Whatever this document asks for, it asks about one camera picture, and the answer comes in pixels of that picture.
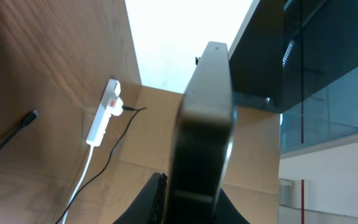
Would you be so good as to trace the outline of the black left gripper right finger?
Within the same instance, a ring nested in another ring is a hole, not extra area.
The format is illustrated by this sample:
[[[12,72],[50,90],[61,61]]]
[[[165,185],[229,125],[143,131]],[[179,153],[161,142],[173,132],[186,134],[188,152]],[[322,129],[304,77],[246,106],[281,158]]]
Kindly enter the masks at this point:
[[[222,188],[219,188],[213,201],[212,224],[250,224],[230,201]]]

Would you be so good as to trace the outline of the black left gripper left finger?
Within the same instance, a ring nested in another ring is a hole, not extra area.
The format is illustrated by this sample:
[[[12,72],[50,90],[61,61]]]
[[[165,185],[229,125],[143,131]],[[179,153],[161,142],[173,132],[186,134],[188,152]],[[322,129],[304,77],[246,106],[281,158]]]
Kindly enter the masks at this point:
[[[113,224],[161,224],[167,176],[155,172],[128,209]]]

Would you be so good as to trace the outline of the Galaxy smartphone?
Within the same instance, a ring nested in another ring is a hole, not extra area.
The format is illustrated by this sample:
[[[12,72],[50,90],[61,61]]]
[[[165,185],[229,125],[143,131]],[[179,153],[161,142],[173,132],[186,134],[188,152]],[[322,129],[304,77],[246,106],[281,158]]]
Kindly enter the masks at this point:
[[[227,45],[208,42],[177,111],[163,223],[211,223],[235,122]]]

